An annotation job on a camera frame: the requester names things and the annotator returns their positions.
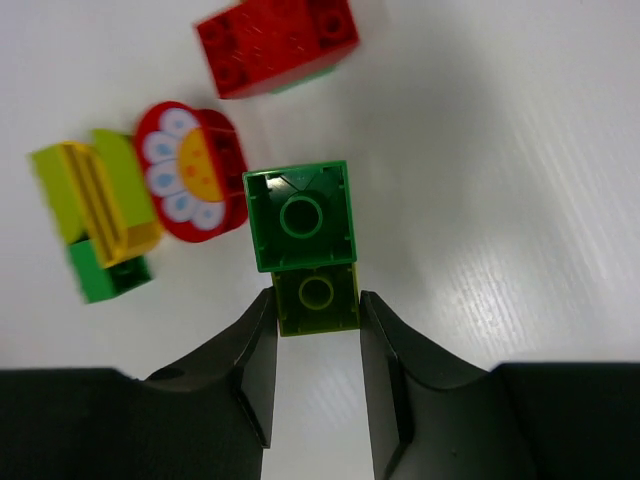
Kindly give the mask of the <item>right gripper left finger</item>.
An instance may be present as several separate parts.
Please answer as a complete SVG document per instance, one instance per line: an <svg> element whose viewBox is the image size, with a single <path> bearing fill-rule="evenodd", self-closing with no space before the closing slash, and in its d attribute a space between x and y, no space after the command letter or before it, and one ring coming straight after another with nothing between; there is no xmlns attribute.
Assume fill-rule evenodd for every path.
<svg viewBox="0 0 640 480"><path fill-rule="evenodd" d="M5 370L5 479L257 479L271 444L276 302L144 380L111 368Z"/></svg>

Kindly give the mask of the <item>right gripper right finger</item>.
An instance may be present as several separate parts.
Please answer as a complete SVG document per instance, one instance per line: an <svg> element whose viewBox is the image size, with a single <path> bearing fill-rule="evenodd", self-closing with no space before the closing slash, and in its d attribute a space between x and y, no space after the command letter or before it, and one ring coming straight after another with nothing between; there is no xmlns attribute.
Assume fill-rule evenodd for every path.
<svg viewBox="0 0 640 480"><path fill-rule="evenodd" d="M373 292L360 345L378 479L635 479L639 367L508 362L480 369Z"/></svg>

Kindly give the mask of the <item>lime green lego brick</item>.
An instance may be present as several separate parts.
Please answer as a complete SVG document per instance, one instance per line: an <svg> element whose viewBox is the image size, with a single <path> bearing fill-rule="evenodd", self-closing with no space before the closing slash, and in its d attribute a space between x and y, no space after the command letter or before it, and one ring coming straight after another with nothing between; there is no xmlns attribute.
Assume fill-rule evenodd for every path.
<svg viewBox="0 0 640 480"><path fill-rule="evenodd" d="M282 337L360 328L355 263L274 272L271 279Z"/></svg>

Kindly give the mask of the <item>green lego brick bottom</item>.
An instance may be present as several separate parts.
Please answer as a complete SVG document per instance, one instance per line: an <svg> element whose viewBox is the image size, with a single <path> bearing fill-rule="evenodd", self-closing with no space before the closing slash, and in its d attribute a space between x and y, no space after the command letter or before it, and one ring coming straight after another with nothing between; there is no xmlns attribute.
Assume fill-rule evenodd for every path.
<svg viewBox="0 0 640 480"><path fill-rule="evenodd" d="M89 240L69 245L67 253L79 291L88 304L116 298L152 280L143 256L102 267Z"/></svg>

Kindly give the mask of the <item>green printed lego brick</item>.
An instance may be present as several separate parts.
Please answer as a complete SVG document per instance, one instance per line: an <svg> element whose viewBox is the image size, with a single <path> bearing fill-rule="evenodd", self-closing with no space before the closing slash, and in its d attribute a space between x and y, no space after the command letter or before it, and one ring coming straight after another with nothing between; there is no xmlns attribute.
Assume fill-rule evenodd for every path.
<svg viewBox="0 0 640 480"><path fill-rule="evenodd" d="M346 162L250 171L243 185L260 272L357 260Z"/></svg>

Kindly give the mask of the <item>yellow striped lego brick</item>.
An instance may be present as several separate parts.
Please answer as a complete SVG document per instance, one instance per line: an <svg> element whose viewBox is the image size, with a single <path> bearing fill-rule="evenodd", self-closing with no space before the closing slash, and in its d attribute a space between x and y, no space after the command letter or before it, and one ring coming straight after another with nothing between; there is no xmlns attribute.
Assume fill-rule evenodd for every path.
<svg viewBox="0 0 640 480"><path fill-rule="evenodd" d="M88 144L52 144L29 160L64 241L88 239L102 267L144 255L161 240L131 136L94 129Z"/></svg>

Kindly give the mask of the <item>red square lego brick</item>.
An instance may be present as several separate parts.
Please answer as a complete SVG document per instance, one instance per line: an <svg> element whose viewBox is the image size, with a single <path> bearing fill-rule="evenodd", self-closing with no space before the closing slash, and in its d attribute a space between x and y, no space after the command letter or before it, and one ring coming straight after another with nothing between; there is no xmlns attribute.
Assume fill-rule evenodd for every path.
<svg viewBox="0 0 640 480"><path fill-rule="evenodd" d="M196 23L220 98L282 90L334 68L360 43L347 1L242 1Z"/></svg>

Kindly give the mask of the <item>red flower lego brick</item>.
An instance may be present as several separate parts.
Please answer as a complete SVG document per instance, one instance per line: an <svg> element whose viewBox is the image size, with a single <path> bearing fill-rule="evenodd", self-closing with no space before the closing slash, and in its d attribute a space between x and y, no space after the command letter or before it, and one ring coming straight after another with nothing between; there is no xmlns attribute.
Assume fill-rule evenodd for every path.
<svg viewBox="0 0 640 480"><path fill-rule="evenodd" d="M133 140L155 212L171 235L201 243L247 221L248 167L223 113L161 102L142 115Z"/></svg>

